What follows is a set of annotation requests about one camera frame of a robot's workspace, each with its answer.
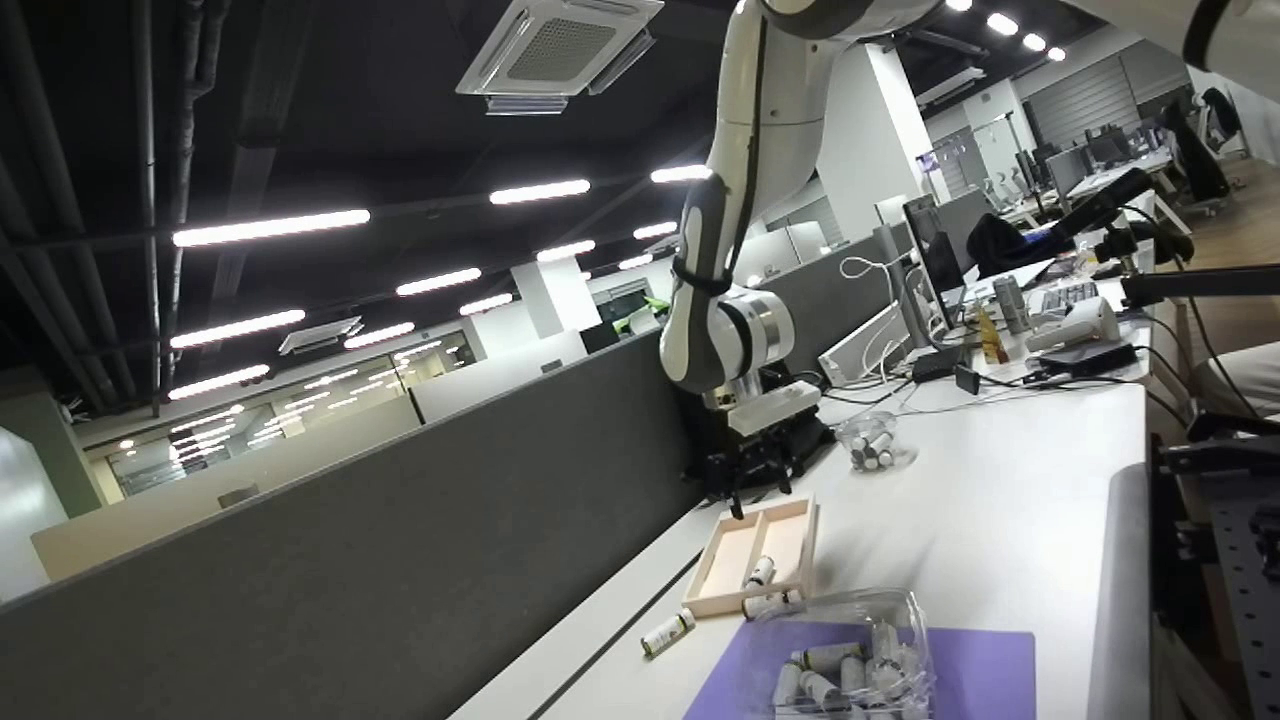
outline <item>air conditioning vent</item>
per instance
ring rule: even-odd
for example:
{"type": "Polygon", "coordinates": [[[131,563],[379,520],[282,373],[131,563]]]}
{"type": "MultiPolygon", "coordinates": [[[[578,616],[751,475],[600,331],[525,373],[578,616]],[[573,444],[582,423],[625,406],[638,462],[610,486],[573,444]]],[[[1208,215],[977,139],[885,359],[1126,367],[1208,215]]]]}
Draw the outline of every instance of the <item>air conditioning vent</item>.
{"type": "Polygon", "coordinates": [[[664,0],[510,0],[459,97],[578,97],[664,7],[664,0]]]}
{"type": "Polygon", "coordinates": [[[336,347],[356,331],[358,331],[358,317],[332,321],[332,323],[312,323],[312,326],[288,331],[281,338],[281,355],[309,355],[309,352],[318,352],[318,347],[336,347]]]}
{"type": "Polygon", "coordinates": [[[982,73],[982,67],[964,67],[964,73],[956,73],[956,77],[947,77],[947,81],[933,82],[927,92],[918,92],[918,97],[916,97],[916,104],[918,104],[918,106],[927,106],[927,104],[943,104],[943,98],[953,98],[953,97],[968,92],[968,86],[971,86],[971,82],[980,82],[980,81],[988,81],[988,73],[982,73]]]}

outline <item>ceiling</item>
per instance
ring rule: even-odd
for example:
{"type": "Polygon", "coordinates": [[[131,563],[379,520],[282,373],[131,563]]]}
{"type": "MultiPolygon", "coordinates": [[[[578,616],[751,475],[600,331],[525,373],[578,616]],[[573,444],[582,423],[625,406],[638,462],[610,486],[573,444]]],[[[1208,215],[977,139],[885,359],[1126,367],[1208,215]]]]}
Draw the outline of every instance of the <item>ceiling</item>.
{"type": "MultiPolygon", "coordinates": [[[[0,362],[37,359],[65,401],[109,377],[117,390],[83,396],[99,406],[135,406],[151,396],[155,336],[141,237],[147,223],[135,15],[128,4],[99,0],[19,0],[10,7],[0,11],[6,81],[0,82],[0,245],[17,252],[0,280],[0,362]],[[33,44],[37,97],[17,82],[19,34],[33,44]],[[69,193],[55,193],[60,171],[48,164],[48,135],[39,139],[39,97],[69,193]],[[48,264],[80,331],[48,292],[48,264]]],[[[175,185],[180,7],[155,4],[151,15],[161,229],[175,223],[182,195],[175,185]]],[[[667,0],[650,22],[655,49],[610,92],[573,98],[560,120],[486,120],[479,98],[450,86],[502,0],[232,0],[215,82],[192,104],[188,223],[356,205],[376,218],[249,252],[188,252],[171,326],[270,308],[309,308],[312,321],[358,312],[365,323],[415,321],[427,326],[456,321],[465,300],[507,289],[507,268],[532,258],[536,246],[576,237],[600,245],[582,268],[610,273],[616,258],[638,252],[634,223],[681,210],[681,188],[650,188],[648,171],[667,161],[698,161],[706,147],[729,7],[731,0],[667,0]],[[496,185],[549,177],[590,177],[595,188],[562,205],[486,205],[496,185]],[[398,280],[473,264],[483,268],[479,283],[419,300],[391,292],[398,280]]],[[[1052,0],[980,4],[968,15],[933,11],[927,30],[988,49],[977,63],[993,81],[1031,67],[1037,56],[1017,39],[997,44],[982,30],[988,7],[1002,7],[1047,39],[1097,29],[1052,0]]],[[[898,52],[916,92],[968,63],[964,52],[927,34],[902,34],[898,52]]],[[[277,342],[281,336],[257,336],[192,352],[175,359],[171,379],[265,359],[277,342]]]]}

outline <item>computer monitor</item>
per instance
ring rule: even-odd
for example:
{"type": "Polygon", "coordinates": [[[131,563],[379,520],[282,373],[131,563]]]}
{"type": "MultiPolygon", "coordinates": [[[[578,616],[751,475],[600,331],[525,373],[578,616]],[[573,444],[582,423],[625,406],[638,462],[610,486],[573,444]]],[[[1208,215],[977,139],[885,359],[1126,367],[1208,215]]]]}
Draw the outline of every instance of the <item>computer monitor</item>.
{"type": "Polygon", "coordinates": [[[1083,177],[1088,177],[1088,154],[1083,147],[1067,147],[1043,161],[1047,185],[1067,195],[1083,177]]]}
{"type": "Polygon", "coordinates": [[[902,215],[916,237],[918,264],[935,296],[964,283],[964,268],[956,258],[953,237],[935,223],[933,195],[916,195],[902,205],[902,215]]]}
{"type": "Polygon", "coordinates": [[[935,229],[953,241],[961,273],[971,268],[968,237],[988,210],[993,205],[982,193],[964,193],[935,206],[935,229]]]}

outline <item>lab equipment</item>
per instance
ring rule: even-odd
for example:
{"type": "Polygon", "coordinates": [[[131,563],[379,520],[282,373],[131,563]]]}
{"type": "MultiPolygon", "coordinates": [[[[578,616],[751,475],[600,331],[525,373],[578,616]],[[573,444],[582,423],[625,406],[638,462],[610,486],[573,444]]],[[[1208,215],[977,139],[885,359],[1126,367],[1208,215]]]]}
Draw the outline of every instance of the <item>lab equipment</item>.
{"type": "Polygon", "coordinates": [[[670,642],[681,642],[681,634],[692,630],[692,612],[681,608],[670,620],[664,620],[661,629],[638,634],[643,658],[655,658],[661,650],[667,650],[670,642]]]}

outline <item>floor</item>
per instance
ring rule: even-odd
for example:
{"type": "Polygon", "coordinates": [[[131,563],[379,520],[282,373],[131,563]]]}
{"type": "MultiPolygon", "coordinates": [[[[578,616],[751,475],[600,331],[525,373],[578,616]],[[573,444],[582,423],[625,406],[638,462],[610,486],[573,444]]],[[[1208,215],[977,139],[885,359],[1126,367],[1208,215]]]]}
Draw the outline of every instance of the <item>floor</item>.
{"type": "MultiPolygon", "coordinates": [[[[1194,258],[1187,268],[1280,264],[1280,166],[1244,164],[1232,179],[1241,188],[1220,215],[1194,218],[1187,210],[1194,229],[1194,258]]],[[[1214,352],[1280,338],[1280,292],[1199,300],[1199,312],[1214,352]]]]}
{"type": "MultiPolygon", "coordinates": [[[[1187,268],[1280,264],[1280,166],[1241,164],[1227,177],[1237,185],[1237,195],[1220,215],[1194,215],[1193,206],[1184,206],[1184,218],[1194,231],[1194,258],[1187,268]]],[[[1199,300],[1199,312],[1214,352],[1280,338],[1280,292],[1199,300]]],[[[1225,658],[1220,647],[1225,629],[1181,630],[1208,675],[1225,689],[1227,702],[1247,707],[1241,664],[1225,658]]]]}

